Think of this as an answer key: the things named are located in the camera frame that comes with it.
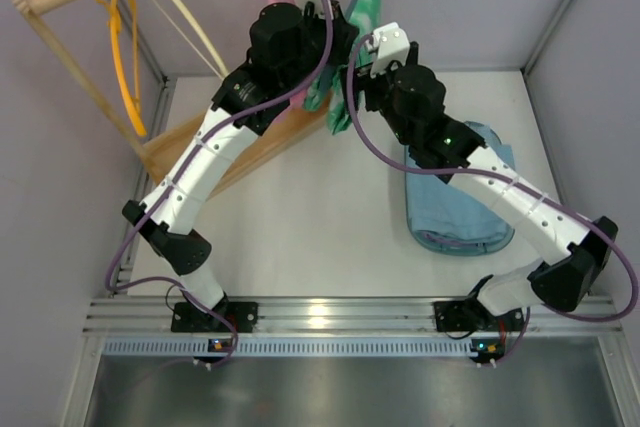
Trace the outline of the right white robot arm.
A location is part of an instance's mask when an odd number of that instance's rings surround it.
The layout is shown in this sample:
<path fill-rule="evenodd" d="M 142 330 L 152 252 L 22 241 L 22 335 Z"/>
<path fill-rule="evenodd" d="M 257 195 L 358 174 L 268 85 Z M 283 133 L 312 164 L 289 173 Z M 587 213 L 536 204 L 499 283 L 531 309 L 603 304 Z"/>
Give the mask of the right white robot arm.
<path fill-rule="evenodd" d="M 418 45 L 406 41 L 389 59 L 379 54 L 358 65 L 350 57 L 343 73 L 345 100 L 358 115 L 357 96 L 379 113 L 414 164 L 400 164 L 370 150 L 406 173 L 433 178 L 505 221 L 535 249 L 534 262 L 489 274 L 457 304 L 481 328 L 517 309 L 544 306 L 579 320 L 575 310 L 615 253 L 617 225 L 608 217 L 583 217 L 549 198 L 504 162 L 487 141 L 445 111 L 446 88 L 418 64 Z"/>

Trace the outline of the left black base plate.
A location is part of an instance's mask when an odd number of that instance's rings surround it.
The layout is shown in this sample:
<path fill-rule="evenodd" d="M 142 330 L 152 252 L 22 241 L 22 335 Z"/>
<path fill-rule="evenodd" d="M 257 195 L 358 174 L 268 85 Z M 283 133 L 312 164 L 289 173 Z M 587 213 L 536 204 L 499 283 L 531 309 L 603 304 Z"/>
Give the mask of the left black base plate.
<path fill-rule="evenodd" d="M 258 320 L 256 302 L 230 301 L 222 307 L 224 317 L 238 333 L 252 333 Z M 173 307 L 170 331 L 174 333 L 222 333 L 230 329 L 210 314 L 200 311 L 189 302 L 178 302 Z"/>

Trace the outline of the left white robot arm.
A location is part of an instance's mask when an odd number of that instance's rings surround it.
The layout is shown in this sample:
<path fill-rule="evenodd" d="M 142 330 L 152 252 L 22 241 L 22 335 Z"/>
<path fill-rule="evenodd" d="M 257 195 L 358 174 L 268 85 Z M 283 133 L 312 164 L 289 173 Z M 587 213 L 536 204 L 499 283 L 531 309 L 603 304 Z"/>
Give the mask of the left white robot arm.
<path fill-rule="evenodd" d="M 249 30 L 245 61 L 222 81 L 201 126 L 179 160 L 124 217 L 202 309 L 220 310 L 226 294 L 209 265 L 211 244 L 194 228 L 199 211 L 234 161 L 327 65 L 346 60 L 358 29 L 338 1 L 330 15 L 279 2 L 262 9 Z"/>

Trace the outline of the cream plastic hanger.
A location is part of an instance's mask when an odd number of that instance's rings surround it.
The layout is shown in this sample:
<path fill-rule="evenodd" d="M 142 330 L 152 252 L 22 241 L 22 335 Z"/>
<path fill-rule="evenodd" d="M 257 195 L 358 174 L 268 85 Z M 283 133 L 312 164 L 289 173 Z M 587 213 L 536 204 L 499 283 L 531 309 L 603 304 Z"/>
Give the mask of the cream plastic hanger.
<path fill-rule="evenodd" d="M 214 43 L 183 0 L 168 0 L 173 9 L 180 14 L 182 18 L 180 22 L 171 15 L 160 0 L 150 1 L 215 76 L 223 80 L 230 73 Z"/>

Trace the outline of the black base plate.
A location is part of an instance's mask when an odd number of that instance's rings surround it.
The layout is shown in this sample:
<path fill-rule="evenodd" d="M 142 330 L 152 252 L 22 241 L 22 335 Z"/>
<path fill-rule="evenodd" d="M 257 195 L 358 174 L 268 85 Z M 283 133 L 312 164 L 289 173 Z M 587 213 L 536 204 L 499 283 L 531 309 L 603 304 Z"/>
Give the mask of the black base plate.
<path fill-rule="evenodd" d="M 258 320 L 256 302 L 230 301 L 222 307 L 224 317 L 238 333 L 252 333 Z M 200 311 L 189 302 L 178 302 L 173 307 L 170 331 L 174 333 L 222 333 L 230 329 L 210 314 Z"/>
<path fill-rule="evenodd" d="M 484 325 L 483 314 L 475 300 L 438 301 L 433 309 L 438 332 L 475 332 Z"/>

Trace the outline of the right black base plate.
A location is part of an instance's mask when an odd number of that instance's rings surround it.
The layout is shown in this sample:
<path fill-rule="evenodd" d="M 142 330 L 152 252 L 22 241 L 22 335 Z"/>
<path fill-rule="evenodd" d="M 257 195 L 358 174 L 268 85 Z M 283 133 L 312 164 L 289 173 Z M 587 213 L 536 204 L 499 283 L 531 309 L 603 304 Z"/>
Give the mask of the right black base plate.
<path fill-rule="evenodd" d="M 475 332 L 484 325 L 483 314 L 475 300 L 438 301 L 433 309 L 438 332 Z"/>

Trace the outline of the aluminium mounting rail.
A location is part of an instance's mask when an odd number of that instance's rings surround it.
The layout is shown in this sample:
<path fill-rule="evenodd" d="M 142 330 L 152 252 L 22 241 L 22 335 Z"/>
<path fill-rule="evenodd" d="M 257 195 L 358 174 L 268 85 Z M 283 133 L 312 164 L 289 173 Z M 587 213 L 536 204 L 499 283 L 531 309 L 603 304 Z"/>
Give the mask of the aluminium mounting rail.
<path fill-rule="evenodd" d="M 116 295 L 90 303 L 85 335 L 170 333 L 176 296 Z M 258 320 L 252 333 L 263 335 L 423 335 L 441 336 L 433 304 L 443 298 L 294 298 L 257 297 L 232 301 L 256 302 Z"/>

